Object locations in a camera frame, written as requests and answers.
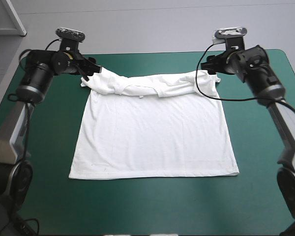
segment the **green table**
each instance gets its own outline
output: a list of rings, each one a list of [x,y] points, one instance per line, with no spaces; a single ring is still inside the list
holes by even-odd
[[[295,106],[295,74],[280,50],[271,66]],[[98,64],[127,77],[195,70],[202,53],[93,55]],[[18,69],[0,105],[0,124],[14,105]],[[236,76],[219,74],[221,97],[252,94]],[[29,135],[34,177],[20,214],[37,217],[42,234],[277,235],[293,221],[276,184],[283,144],[265,107],[256,101],[224,102],[240,174],[118,180],[69,179],[89,88],[80,76],[55,77],[37,106]]]

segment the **t-shirt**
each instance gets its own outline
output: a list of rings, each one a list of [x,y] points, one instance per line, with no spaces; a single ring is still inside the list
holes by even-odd
[[[195,71],[127,78],[105,68],[91,88],[70,178],[208,177],[239,173],[221,101]],[[199,70],[201,91],[220,79]]]

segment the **grey floor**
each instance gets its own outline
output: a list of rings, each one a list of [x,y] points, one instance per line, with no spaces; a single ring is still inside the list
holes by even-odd
[[[19,53],[57,27],[86,34],[82,54],[203,51],[216,28],[245,26],[246,47],[286,52],[295,71],[295,0],[12,0],[27,36],[0,36],[0,101]],[[212,50],[222,50],[221,45]]]

